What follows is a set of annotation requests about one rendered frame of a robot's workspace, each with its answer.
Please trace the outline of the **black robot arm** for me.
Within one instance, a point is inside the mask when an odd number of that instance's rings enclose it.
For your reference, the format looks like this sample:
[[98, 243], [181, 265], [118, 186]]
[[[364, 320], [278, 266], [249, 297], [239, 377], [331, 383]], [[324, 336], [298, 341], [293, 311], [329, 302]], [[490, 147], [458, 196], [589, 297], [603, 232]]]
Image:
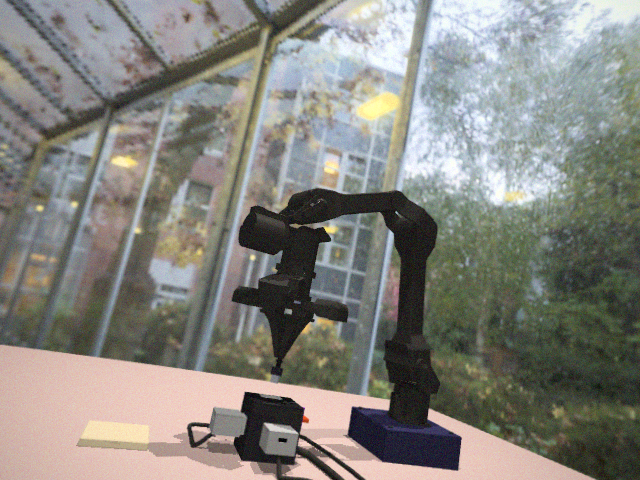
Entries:
[[[342, 194], [314, 188], [293, 194], [280, 213], [252, 206], [240, 227], [239, 244], [270, 255], [283, 250], [282, 258], [315, 265], [319, 243], [330, 242], [331, 237], [324, 227], [294, 228], [290, 224], [320, 223], [372, 212], [383, 215], [401, 258], [397, 330], [391, 340], [385, 340], [383, 358], [389, 382], [394, 383], [388, 415], [401, 424], [431, 427], [427, 423], [430, 394], [438, 392], [440, 381], [431, 366], [422, 327], [426, 260], [435, 247], [437, 224], [422, 207], [398, 190]], [[258, 280], [259, 301], [278, 306], [292, 300], [304, 302], [305, 271], [297, 269], [292, 275], [286, 270], [279, 266], [276, 274]]]

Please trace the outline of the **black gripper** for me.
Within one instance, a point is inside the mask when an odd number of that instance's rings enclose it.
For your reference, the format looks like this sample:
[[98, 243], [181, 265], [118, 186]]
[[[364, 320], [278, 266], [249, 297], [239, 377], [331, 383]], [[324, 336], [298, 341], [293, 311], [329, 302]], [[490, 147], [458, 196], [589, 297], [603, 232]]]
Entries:
[[[284, 358], [309, 322], [314, 322], [314, 314], [318, 317], [329, 320], [346, 322], [348, 319], [348, 308], [338, 301], [317, 298], [311, 302], [309, 296], [312, 279], [315, 279], [315, 265], [306, 261], [282, 258], [280, 263], [276, 263], [276, 270], [279, 266], [287, 267], [286, 273], [296, 275], [297, 269], [304, 270], [306, 276], [306, 295], [304, 302], [300, 304], [289, 301], [286, 305], [278, 306], [271, 302], [258, 300], [258, 289], [238, 286], [233, 293], [232, 301], [250, 306], [262, 307], [260, 312], [264, 313], [269, 321], [274, 356]], [[292, 314], [284, 314], [286, 309], [291, 309]]]

